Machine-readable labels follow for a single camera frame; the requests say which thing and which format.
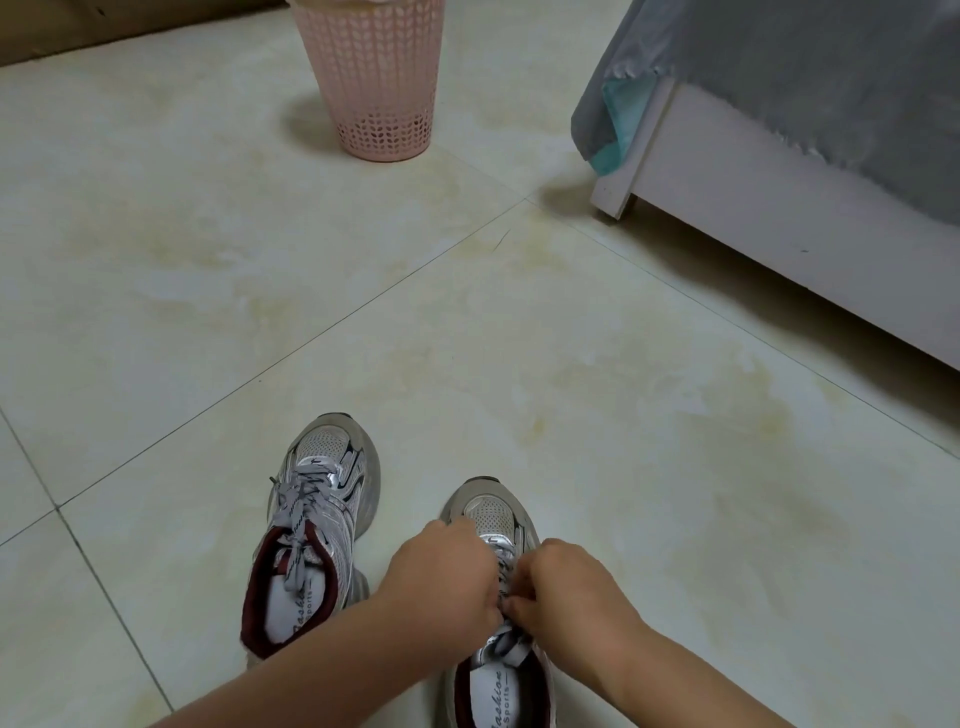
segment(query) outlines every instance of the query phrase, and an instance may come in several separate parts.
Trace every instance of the bed leg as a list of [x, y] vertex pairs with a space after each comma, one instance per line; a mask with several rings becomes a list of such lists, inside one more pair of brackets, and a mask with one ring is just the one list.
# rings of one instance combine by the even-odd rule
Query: bed leg
[[666, 112], [670, 98], [673, 96], [674, 80], [661, 77], [650, 94], [650, 101], [636, 128], [634, 141], [627, 151], [627, 158], [619, 169], [601, 177], [593, 187], [590, 202], [594, 207], [603, 210], [614, 220], [619, 220], [623, 211], [630, 202], [631, 190], [640, 176], [640, 168], [646, 158], [647, 150], [653, 142], [654, 134], [660, 125], [660, 120]]

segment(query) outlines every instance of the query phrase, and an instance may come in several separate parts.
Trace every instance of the white bed frame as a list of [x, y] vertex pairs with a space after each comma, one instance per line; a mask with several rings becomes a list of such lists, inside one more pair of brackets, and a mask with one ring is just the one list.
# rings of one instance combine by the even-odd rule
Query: white bed frame
[[960, 369], [960, 228], [700, 88], [658, 81], [626, 162], [591, 201], [619, 218], [631, 194]]

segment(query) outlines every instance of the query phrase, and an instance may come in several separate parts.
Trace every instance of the hand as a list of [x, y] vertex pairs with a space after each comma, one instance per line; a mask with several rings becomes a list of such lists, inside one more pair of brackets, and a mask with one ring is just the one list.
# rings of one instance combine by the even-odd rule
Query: hand
[[520, 557], [504, 611], [553, 663], [611, 700], [610, 680], [651, 632], [610, 572], [580, 546], [547, 539]]
[[373, 599], [420, 630], [437, 669], [452, 667], [479, 649], [503, 616], [497, 609], [496, 556], [461, 517], [431, 521], [394, 554]]

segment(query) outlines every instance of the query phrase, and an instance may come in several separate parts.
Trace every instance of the forearm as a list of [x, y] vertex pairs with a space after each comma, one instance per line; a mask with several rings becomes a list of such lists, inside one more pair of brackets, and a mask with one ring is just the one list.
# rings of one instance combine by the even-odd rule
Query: forearm
[[395, 611], [352, 606], [156, 728], [359, 725], [436, 668]]
[[617, 710], [644, 728], [790, 728], [695, 654], [646, 630], [602, 678]]

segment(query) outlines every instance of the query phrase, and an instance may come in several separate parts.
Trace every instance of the grey blanket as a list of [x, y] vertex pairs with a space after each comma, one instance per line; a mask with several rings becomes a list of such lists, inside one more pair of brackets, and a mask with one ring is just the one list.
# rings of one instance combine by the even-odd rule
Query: grey blanket
[[634, 0], [572, 119], [601, 174], [654, 75], [960, 225], [960, 0]]

